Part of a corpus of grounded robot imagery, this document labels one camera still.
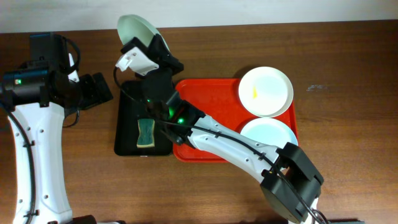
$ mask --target yellow sticker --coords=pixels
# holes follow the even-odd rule
[[[253,87],[253,99],[257,98],[257,90],[256,90],[256,86]]]

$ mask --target green sponge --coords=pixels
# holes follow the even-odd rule
[[[137,147],[154,147],[154,129],[155,121],[153,119],[139,119],[138,120],[139,136],[137,140]]]

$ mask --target white plate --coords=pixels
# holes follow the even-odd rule
[[[258,67],[243,76],[239,83],[239,99],[250,113],[271,118],[282,114],[292,104],[293,86],[278,69]]]
[[[283,148],[287,142],[298,145],[293,131],[283,122],[272,118],[257,118],[246,124],[241,134],[249,139]]]

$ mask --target white wall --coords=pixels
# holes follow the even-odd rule
[[[156,27],[398,19],[398,0],[0,0],[0,32],[115,29],[138,14]]]

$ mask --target tray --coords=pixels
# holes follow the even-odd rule
[[[248,112],[239,100],[240,80],[240,78],[186,79],[180,81],[175,88],[180,92],[181,99],[189,101],[220,124],[240,133],[245,124],[258,118]],[[285,123],[297,137],[293,103],[285,113],[274,119]],[[212,153],[192,149],[187,145],[174,144],[173,153],[183,162],[227,162]]]

